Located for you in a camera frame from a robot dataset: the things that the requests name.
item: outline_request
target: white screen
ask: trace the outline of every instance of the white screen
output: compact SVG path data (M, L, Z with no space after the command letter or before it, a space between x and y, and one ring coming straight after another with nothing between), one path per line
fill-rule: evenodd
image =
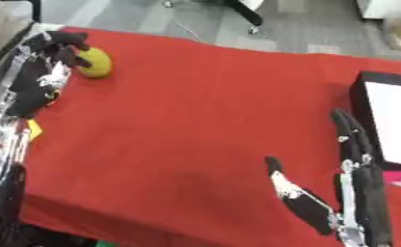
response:
M384 159L401 164L401 86L365 85Z

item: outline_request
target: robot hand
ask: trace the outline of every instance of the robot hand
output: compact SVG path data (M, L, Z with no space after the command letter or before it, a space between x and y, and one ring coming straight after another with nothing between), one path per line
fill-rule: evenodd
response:
M58 97L71 68L90 67L72 48L88 50L86 38L86 33L49 31L18 46L0 64L0 107L10 101L6 115L32 118Z
M336 232L346 247L392 246L382 170L361 125L340 109L331 117L340 146L341 174L334 177L340 210L289 181L276 158L267 157L269 176L282 201L323 235Z

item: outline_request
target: red tablecloth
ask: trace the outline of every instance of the red tablecloth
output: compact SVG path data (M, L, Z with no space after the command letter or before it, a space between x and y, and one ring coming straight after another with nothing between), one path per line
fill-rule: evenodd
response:
M401 63L89 32L114 72L73 76L39 115L25 221L142 247L340 246L276 198L263 157L333 202L329 112L348 107L360 70ZM401 247L401 188L388 201Z

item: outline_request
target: robotic hand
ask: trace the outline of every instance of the robotic hand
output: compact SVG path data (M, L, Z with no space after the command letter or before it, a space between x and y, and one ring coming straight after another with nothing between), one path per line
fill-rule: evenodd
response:
M12 246L25 186L25 120L56 100L71 68L91 64L71 48L87 50L86 33L49 31L16 47L0 63L0 247Z
M346 247L392 246L382 170L373 159L372 146L361 125L340 109L331 117L340 145L341 174L334 177L340 210L306 188L289 181L280 162L266 157L277 195L298 217L322 235L336 232Z

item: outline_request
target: yellow ball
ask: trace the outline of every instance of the yellow ball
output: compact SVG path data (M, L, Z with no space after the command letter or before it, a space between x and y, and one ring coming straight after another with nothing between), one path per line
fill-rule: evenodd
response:
M87 51L80 50L78 56L92 64L90 68L78 67L79 71L87 77L104 77L112 70L111 58L97 47L91 47Z

